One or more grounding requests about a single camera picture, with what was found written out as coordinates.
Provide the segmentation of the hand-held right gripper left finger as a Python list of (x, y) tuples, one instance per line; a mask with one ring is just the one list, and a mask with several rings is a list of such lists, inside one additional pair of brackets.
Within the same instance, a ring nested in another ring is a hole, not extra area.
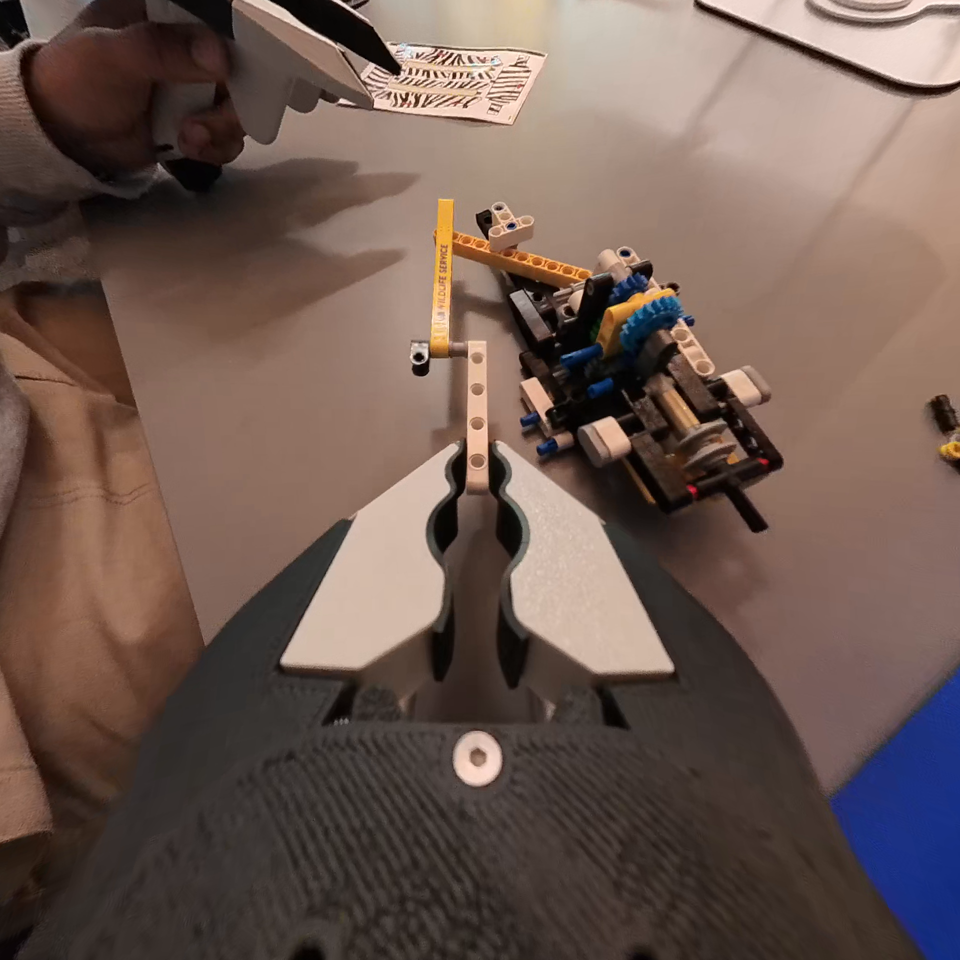
[(288, 674), (390, 690), (405, 700), (450, 669), (466, 443), (438, 454), (359, 510), (279, 665)]

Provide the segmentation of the lego vehicle chassis with gears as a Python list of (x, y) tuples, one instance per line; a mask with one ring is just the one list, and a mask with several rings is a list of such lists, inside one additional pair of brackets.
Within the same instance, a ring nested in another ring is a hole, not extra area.
[(590, 269), (522, 249), (534, 219), (503, 201), (475, 221), (478, 236), (456, 230), (453, 200), (438, 200), (430, 332), (412, 344), (414, 371), (470, 354), (451, 332), (454, 258), (494, 270), (525, 346), (519, 427), (540, 435), (539, 462), (576, 450), (596, 470), (624, 467), (663, 514), (724, 499), (751, 533), (766, 531), (748, 490), (784, 466), (751, 414), (771, 390), (751, 366), (716, 370), (678, 285), (630, 246), (604, 248)]

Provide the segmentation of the person's grey sweater hem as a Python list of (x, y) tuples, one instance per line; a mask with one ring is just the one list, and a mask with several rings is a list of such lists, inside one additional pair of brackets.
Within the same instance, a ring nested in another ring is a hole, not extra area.
[(1, 535), (17, 497), (30, 425), (30, 405), (16, 379), (1, 365)]

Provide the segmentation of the person's beige pants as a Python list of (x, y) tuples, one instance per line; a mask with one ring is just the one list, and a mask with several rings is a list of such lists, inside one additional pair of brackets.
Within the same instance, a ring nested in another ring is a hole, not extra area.
[(1, 321), (30, 405), (2, 534), (6, 898), (87, 844), (203, 641), (104, 295), (20, 284)]

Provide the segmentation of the white and yellow lego beam assembly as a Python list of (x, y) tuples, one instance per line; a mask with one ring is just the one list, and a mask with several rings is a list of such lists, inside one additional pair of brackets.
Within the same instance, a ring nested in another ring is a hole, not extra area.
[(486, 495), (490, 489), (488, 350), (484, 341), (455, 341), (451, 334), (454, 201), (437, 203), (435, 253), (430, 323), (427, 338), (414, 340), (410, 363), (416, 377), (425, 377), (434, 360), (462, 360), (465, 364), (464, 491)]

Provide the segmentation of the blue mat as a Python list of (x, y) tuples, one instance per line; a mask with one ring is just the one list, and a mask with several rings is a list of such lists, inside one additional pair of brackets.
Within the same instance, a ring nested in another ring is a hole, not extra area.
[(924, 958), (959, 957), (959, 671), (836, 791), (831, 807)]

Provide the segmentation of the person's left hand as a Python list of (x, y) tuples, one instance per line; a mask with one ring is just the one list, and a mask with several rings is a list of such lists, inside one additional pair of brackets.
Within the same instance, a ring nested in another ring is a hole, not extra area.
[(181, 122), (176, 141), (190, 160), (222, 166), (244, 149), (245, 131), (225, 91), (227, 43), (202, 24), (148, 20), (144, 2), (93, 2), (26, 56), (25, 90), (48, 138), (102, 177), (157, 164), (152, 107), (163, 85), (212, 83), (215, 103)]

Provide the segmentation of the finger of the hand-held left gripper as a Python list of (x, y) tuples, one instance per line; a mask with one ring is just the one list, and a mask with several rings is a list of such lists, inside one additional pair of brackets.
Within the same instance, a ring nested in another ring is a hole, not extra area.
[(391, 76), (400, 63), (373, 24), (344, 2), (233, 1), (227, 15), (231, 68), (226, 88), (245, 133), (273, 143), (294, 89), (311, 112), (323, 93), (369, 110), (373, 96), (348, 59), (352, 53)]

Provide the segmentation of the grey tray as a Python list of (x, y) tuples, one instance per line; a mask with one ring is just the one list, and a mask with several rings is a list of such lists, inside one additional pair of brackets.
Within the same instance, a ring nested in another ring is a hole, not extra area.
[(906, 22), (852, 23), (808, 1), (697, 1), (703, 10), (837, 65), (915, 92), (959, 86), (959, 3), (938, 2)]

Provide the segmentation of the zebra striped sticker sheet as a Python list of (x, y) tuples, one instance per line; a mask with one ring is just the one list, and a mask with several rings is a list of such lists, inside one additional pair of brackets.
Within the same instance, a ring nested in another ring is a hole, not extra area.
[(391, 43), (401, 71), (376, 65), (361, 72), (375, 110), (511, 126), (547, 55), (511, 48)]

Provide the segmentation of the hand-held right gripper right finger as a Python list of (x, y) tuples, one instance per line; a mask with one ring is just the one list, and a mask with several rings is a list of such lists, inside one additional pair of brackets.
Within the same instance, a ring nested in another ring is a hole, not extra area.
[(510, 556), (496, 635), (508, 688), (558, 704), (574, 688), (674, 676), (607, 524), (505, 442), (490, 456), (496, 534)]

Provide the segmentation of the person's left forearm grey sleeve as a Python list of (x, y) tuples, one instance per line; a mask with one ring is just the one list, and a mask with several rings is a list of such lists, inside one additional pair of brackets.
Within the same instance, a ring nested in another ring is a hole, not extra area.
[(1, 289), (39, 282), (99, 280), (80, 203), (99, 197), (136, 200), (162, 180), (143, 171), (98, 177), (65, 156), (29, 102), (24, 69), (42, 42), (1, 53)]

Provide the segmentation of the white flat object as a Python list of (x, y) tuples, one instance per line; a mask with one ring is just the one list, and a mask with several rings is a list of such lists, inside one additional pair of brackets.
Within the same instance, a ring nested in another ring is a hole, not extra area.
[(900, 23), (920, 17), (938, 2), (927, 1), (807, 1), (826, 16), (851, 23)]

